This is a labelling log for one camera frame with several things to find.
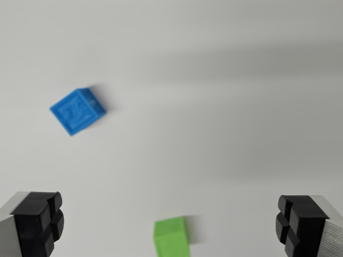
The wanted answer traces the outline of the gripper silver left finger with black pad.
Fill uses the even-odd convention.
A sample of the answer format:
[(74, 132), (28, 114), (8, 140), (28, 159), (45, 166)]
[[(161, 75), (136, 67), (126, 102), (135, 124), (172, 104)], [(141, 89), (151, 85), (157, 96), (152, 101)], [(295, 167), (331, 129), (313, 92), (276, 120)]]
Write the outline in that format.
[(15, 193), (1, 207), (1, 256), (48, 257), (61, 238), (60, 192)]

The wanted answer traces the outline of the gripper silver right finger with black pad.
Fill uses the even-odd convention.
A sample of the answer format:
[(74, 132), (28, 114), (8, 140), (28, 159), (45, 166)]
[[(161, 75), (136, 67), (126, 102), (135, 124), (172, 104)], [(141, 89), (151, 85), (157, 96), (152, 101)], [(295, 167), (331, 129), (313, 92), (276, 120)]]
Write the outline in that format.
[(342, 215), (321, 195), (281, 195), (278, 240), (290, 257), (342, 256)]

